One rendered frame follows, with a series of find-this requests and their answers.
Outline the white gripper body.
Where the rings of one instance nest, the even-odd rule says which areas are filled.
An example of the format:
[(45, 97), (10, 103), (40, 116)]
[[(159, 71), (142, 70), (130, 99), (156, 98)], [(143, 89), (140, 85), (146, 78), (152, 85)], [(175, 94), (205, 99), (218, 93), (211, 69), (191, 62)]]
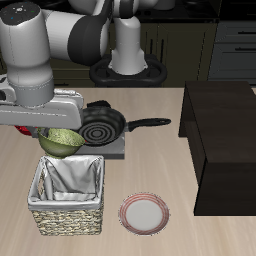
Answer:
[(74, 90), (55, 89), (51, 101), (35, 108), (0, 100), (0, 124), (78, 129), (83, 123), (83, 96)]

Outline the green bowl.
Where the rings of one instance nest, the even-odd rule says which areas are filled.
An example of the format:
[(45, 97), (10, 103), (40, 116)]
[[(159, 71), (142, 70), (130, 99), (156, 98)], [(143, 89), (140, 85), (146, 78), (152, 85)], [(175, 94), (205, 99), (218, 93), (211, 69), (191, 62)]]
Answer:
[(85, 139), (70, 129), (38, 128), (37, 132), (41, 148), (54, 158), (74, 155), (85, 144)]

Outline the white lined wicker basket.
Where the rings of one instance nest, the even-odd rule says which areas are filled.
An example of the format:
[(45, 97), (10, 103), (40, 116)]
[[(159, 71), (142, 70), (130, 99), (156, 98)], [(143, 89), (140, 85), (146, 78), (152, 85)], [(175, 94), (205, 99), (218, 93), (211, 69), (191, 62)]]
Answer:
[(28, 208), (46, 236), (98, 235), (104, 210), (103, 156), (40, 158)]

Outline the red mug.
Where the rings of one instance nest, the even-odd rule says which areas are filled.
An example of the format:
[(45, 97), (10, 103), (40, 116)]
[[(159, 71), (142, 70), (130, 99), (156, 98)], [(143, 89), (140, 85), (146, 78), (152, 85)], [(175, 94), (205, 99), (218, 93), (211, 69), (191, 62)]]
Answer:
[(31, 136), (32, 138), (38, 137), (38, 132), (36, 127), (32, 126), (16, 126), (16, 129), (23, 135)]

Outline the black frying pan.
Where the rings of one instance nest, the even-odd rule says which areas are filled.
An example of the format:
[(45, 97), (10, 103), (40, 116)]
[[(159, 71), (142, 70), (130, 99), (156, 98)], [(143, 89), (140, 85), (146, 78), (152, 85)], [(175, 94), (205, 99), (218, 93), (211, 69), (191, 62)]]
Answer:
[(147, 118), (127, 122), (125, 117), (109, 107), (89, 107), (83, 110), (83, 125), (78, 133), (85, 145), (100, 147), (117, 140), (123, 132), (132, 132), (138, 127), (163, 126), (171, 123), (168, 118)]

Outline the dark grey stove plate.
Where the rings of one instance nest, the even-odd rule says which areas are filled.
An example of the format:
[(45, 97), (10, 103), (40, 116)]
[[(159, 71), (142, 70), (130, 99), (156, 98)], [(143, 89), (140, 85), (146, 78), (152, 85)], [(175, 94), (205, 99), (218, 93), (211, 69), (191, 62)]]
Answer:
[(83, 145), (76, 155), (102, 155), (105, 159), (118, 160), (125, 158), (125, 133), (115, 141), (101, 147)]

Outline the white plate with red rings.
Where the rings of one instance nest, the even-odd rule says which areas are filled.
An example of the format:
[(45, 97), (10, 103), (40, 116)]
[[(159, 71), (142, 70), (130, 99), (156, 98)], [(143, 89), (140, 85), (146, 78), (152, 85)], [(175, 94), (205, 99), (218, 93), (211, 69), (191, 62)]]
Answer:
[(118, 217), (121, 225), (129, 232), (152, 236), (166, 227), (170, 211), (161, 197), (152, 193), (136, 193), (122, 202)]

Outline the dark kitchen cupboard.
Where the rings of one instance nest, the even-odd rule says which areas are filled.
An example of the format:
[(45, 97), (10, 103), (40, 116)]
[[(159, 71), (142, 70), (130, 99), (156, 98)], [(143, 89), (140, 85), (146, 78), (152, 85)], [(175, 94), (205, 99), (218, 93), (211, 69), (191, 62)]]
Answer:
[[(141, 48), (167, 68), (162, 87), (183, 87), (186, 81), (206, 81), (217, 25), (215, 23), (142, 23)], [(89, 68), (52, 59), (55, 85), (93, 87)]]

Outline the dark wooden cabinet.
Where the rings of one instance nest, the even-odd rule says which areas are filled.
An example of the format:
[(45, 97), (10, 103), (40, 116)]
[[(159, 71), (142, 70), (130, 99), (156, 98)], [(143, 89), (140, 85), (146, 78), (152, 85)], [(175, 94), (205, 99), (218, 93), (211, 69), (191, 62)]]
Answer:
[(185, 83), (179, 135), (198, 183), (196, 216), (256, 216), (256, 94), (246, 81)]

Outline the grey kitchen drawer unit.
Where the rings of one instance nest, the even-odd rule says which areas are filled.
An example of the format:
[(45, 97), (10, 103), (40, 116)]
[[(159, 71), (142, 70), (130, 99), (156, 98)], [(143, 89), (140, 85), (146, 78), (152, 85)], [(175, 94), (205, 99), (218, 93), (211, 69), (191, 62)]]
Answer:
[(208, 80), (256, 86), (256, 21), (218, 23)]

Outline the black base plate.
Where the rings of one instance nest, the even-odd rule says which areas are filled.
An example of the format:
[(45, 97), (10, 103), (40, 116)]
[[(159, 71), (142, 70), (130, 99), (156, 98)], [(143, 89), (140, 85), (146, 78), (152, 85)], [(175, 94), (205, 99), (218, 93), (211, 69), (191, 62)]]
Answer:
[(135, 75), (121, 75), (109, 68), (112, 57), (105, 54), (90, 67), (90, 79), (99, 88), (157, 88), (167, 78), (166, 67), (153, 54), (146, 54), (146, 69)]

